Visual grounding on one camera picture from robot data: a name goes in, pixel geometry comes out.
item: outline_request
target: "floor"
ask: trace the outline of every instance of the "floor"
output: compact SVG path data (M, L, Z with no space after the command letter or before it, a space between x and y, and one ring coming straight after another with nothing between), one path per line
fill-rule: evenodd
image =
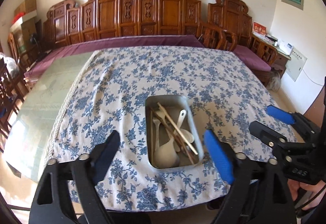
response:
M281 92L271 92L271 95L280 108L285 111L294 112L293 106L290 101L284 97L284 94ZM10 123L13 123L15 118L16 116L13 113ZM21 178L16 177L7 163L2 159L2 153L0 153L0 172L0 192L7 203L10 205L29 208L34 197L37 183L23 175ZM74 204L74 209L76 213L83 212L79 204ZM13 211L23 224L28 223L29 212L18 210ZM206 224L211 223L215 215L216 212L206 210L204 204L177 211L149 213L153 224L169 222L174 224Z

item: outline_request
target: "purple cushion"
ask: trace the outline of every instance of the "purple cushion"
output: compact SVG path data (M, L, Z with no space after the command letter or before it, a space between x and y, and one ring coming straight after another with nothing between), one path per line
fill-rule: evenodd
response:
M249 69L271 71L271 66L253 53L249 48L237 45L233 52Z

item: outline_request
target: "metal tray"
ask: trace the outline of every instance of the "metal tray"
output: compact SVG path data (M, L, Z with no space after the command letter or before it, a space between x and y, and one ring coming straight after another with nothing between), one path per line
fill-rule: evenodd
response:
M187 111L187 115L185 117L185 120L183 121L183 124L181 128L190 131L195 141L192 143L195 149L198 152L198 155L196 156L196 161L194 165L191 164L189 158L183 154L182 152L178 153L178 156L180 158L180 165L179 167L173 167L173 168L165 168L165 169L159 169L156 168L152 163L152 148L155 144L155 125L152 122L151 119L151 110L149 107L152 107L155 111L159 110L159 107L157 103L160 103L162 106L164 106L171 116L171 118L174 120L175 123L177 123L179 113L182 109L185 109ZM153 166L158 173L162 172L175 172L175 171L182 171L191 167L196 166L197 164L200 164L201 161L204 158L204 150L202 143L200 141L193 117L192 112L190 110L190 107L187 102L187 98L182 95L156 95L156 96L150 96L145 101L145 114L146 114L146 134L147 134L147 151L148 151L148 162L151 166ZM163 125L160 125L160 131L159 131L159 139L160 139L160 146L167 143L169 141L169 137L165 131L165 128Z

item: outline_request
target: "glass tabletop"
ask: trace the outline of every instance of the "glass tabletop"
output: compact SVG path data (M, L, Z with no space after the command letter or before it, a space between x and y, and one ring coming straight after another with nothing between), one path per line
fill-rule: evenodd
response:
M4 159L33 181L43 173L48 139L58 112L92 52L55 60L27 95L6 146Z

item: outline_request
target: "light wooden chopstick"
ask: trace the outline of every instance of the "light wooden chopstick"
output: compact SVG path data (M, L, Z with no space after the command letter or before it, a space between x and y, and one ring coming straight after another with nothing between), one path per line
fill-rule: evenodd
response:
M154 114L154 116L161 122L161 124L165 127L165 129L167 130L168 133L170 133L177 145L180 147L180 149L183 151L184 154L186 154L191 162L191 164L195 164L194 162L194 157L192 156L192 154L189 152L189 150L186 148L185 143L182 141L182 139L179 138L179 136L177 134L173 134L172 129L166 124L165 120L163 120L151 107L149 107L149 109L151 110L151 112Z
M166 111L166 109L160 104L157 103L159 106L159 109L165 114L166 118L170 121L171 125L174 127L174 129L178 132L178 134L182 137L182 139L185 141L185 143L187 143L187 145L189 146L189 148L193 151L194 154L198 155L198 152L196 151L196 149L193 147L193 145L186 139L186 137L182 134L182 132L180 131L180 129L177 127L176 123L173 121L173 119L170 117L170 115L168 114L168 112Z

